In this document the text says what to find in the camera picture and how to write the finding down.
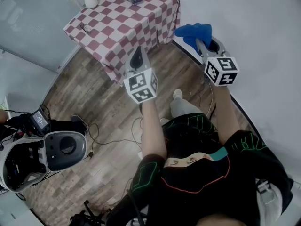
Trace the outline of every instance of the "table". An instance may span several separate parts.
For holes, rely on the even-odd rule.
[[[120,85],[124,63],[137,46],[146,52],[158,43],[172,41],[180,24],[180,0],[99,0],[94,9],[84,8],[65,27],[66,34],[101,62]]]

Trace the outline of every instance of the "eyeglasses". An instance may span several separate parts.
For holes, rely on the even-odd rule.
[[[86,32],[86,34],[91,32],[91,28],[86,24],[81,24],[80,27],[82,28],[83,31]]]

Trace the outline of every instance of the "vase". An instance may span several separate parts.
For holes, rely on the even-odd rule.
[[[98,4],[98,0],[85,0],[85,5],[87,8],[95,8]]]

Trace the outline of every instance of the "blue cloth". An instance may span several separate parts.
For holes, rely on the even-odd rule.
[[[184,42],[192,46],[198,53],[196,39],[203,41],[206,48],[209,48],[212,40],[212,27],[210,24],[187,24],[177,28],[174,34],[177,37],[183,37]]]

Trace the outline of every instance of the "white backpack strap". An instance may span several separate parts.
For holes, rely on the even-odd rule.
[[[257,204],[260,214],[260,226],[273,226],[282,212],[280,190],[267,180],[256,179]]]

